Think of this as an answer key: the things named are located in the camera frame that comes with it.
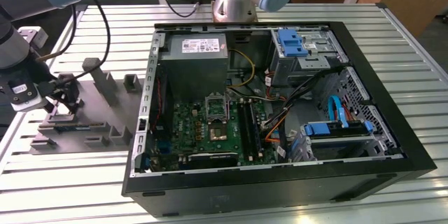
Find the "slotted aluminum surface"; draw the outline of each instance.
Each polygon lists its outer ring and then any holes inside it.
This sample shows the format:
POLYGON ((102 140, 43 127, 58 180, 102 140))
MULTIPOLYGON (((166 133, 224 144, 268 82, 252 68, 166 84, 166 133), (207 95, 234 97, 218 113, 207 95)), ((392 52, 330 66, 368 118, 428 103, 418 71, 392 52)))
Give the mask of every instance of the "slotted aluminum surface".
MULTIPOLYGON (((155 23, 212 21, 203 6, 179 19, 166 6, 106 6, 112 32, 108 61, 102 67, 116 79, 127 73, 144 75, 155 23)), ((182 13, 190 5, 176 7, 182 13)), ((387 90, 438 170, 398 183, 358 202, 263 209, 220 215, 156 220, 131 198, 120 195, 127 152, 32 156, 30 142, 43 111, 19 114, 0 144, 0 223, 404 223, 447 222, 448 219, 448 85, 447 75, 403 30, 388 10, 375 5, 295 4, 278 13, 259 10, 263 21, 343 21, 376 70, 387 90)), ((59 46, 70 34, 68 24, 59 46)), ((56 59, 52 71, 80 72, 86 57, 103 57, 106 30, 100 12, 82 14, 74 45, 56 59)))

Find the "metal workbench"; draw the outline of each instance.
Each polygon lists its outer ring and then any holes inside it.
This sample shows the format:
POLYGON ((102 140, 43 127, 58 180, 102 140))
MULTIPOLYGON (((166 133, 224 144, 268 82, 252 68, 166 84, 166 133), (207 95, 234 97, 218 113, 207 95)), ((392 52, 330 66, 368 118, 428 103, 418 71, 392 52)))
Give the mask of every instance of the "metal workbench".
MULTIPOLYGON (((108 61, 115 79, 143 76, 155 23, 211 22, 211 7, 179 19, 166 6, 106 6, 112 32, 108 61)), ((178 6, 183 13, 191 5, 178 6)), ((263 209, 162 219, 187 223, 404 223, 448 220, 448 75, 388 9, 375 5, 295 4, 278 13, 259 10, 260 21, 343 21, 359 43, 438 170, 398 183, 356 202, 263 209)), ((66 27, 56 50, 70 35, 66 27)), ((54 73, 82 72, 86 57, 103 57, 106 30, 96 7, 79 16, 68 53, 51 63, 54 73)), ((122 197, 128 152, 34 156, 30 142, 43 111, 19 113, 0 143, 0 223, 142 223, 156 220, 122 197)))

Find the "gray holder block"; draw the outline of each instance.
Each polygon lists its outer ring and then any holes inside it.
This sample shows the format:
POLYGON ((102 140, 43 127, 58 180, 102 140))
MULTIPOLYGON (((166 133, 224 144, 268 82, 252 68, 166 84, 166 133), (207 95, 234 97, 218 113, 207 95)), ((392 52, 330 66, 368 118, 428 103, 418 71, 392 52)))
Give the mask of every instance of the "gray holder block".
POLYGON ((136 74, 127 74, 124 76, 123 85, 127 93, 142 93, 142 84, 136 74))
POLYGON ((88 136, 86 137, 84 143, 91 148, 104 147, 110 145, 110 141, 104 136, 88 136))
POLYGON ((131 142, 132 134, 127 127, 119 132, 115 126, 111 127, 110 139, 116 145, 128 145, 131 142))
MULTIPOLYGON (((99 58, 86 58, 83 63, 84 71, 90 71, 99 63, 99 58)), ((118 85, 111 73, 104 73, 103 70, 98 68, 91 72, 91 76, 94 78, 95 87, 99 93, 103 95, 104 100, 107 101, 110 106, 116 105, 119 103, 119 99, 115 94, 118 90, 118 85)))
POLYGON ((111 125, 108 122, 104 122, 100 126, 91 126, 92 132, 108 132, 111 130, 111 125))
POLYGON ((31 147, 36 150, 54 150, 58 148, 58 143, 47 138, 47 137, 40 137, 39 139, 35 139, 31 143, 31 147))

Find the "warning label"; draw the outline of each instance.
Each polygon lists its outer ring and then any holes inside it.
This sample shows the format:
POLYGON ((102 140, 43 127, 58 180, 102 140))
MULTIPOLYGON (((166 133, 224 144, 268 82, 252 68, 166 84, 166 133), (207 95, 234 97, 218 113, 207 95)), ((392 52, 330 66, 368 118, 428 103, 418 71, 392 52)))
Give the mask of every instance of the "warning label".
POLYGON ((220 51, 219 39, 186 39, 182 43, 183 53, 220 51))

